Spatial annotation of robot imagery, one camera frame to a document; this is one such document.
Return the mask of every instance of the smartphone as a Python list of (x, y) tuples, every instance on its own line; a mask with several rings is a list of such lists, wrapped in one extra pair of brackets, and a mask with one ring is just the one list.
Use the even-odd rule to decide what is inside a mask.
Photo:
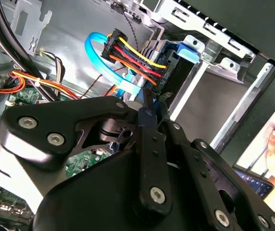
[(259, 195), (262, 199), (266, 198), (273, 190), (273, 184), (247, 175), (246, 173), (235, 170), (235, 172)]

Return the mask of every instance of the green circuit board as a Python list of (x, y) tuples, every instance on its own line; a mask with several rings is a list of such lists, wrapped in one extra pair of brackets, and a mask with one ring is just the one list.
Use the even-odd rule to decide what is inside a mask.
[(82, 152), (78, 155), (72, 156), (67, 160), (66, 163), (66, 176), (68, 178), (73, 177), (74, 175), (84, 171), (85, 169), (95, 165), (101, 160), (110, 156), (105, 150), (89, 150)]

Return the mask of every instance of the yellow wire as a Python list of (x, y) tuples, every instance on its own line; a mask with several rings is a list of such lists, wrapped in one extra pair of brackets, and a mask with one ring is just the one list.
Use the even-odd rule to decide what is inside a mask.
[(132, 51), (138, 57), (144, 59), (147, 63), (149, 63), (153, 66), (156, 66), (158, 68), (166, 68), (165, 65), (156, 64), (152, 60), (150, 60), (150, 59), (146, 58), (144, 55), (140, 54), (137, 50), (135, 50), (133, 47), (131, 47), (122, 37), (118, 37), (118, 38), (126, 47), (128, 47), (130, 49), (130, 51)]

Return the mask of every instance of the cable bundle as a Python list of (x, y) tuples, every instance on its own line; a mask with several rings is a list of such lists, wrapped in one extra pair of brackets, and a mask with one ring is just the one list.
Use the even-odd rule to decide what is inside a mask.
[(21, 71), (12, 71), (11, 75), (12, 75), (12, 77), (25, 78), (27, 80), (30, 80), (35, 85), (43, 85), (43, 86), (52, 88), (54, 90), (61, 91), (66, 96), (68, 96), (70, 99), (75, 99), (75, 100), (78, 99), (78, 97), (72, 91), (70, 91), (65, 86), (62, 86), (61, 84), (58, 84), (58, 83), (55, 83), (55, 82), (52, 82), (49, 80), (45, 80), (45, 79), (36, 78), (35, 76), (32, 76), (27, 73), (23, 73)]
[[(158, 78), (162, 77), (162, 71), (166, 68), (165, 65), (157, 64), (148, 59), (130, 46), (122, 37), (117, 37), (113, 44), (112, 52), (109, 55), (111, 59), (119, 61), (135, 73), (140, 74), (154, 86), (157, 85)], [(113, 85), (104, 95), (111, 95), (115, 89), (116, 85)]]

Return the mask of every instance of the metal bracket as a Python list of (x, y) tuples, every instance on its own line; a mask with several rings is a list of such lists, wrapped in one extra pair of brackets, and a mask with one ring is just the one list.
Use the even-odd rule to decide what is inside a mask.
[(52, 16), (48, 11), (40, 21), (41, 5), (39, 0), (19, 0), (13, 13), (11, 29), (30, 55), (35, 54), (41, 32)]
[(199, 53), (203, 53), (203, 51), (205, 50), (205, 44), (192, 35), (187, 35), (183, 43), (197, 50)]
[(162, 0), (156, 12), (159, 13), (162, 18), (183, 30), (196, 30), (201, 32), (240, 58), (244, 58), (245, 55), (249, 55), (252, 58), (255, 57), (255, 54), (250, 49), (231, 39), (230, 36), (198, 17), (195, 13), (191, 12), (189, 8), (190, 6), (185, 8), (173, 0)]

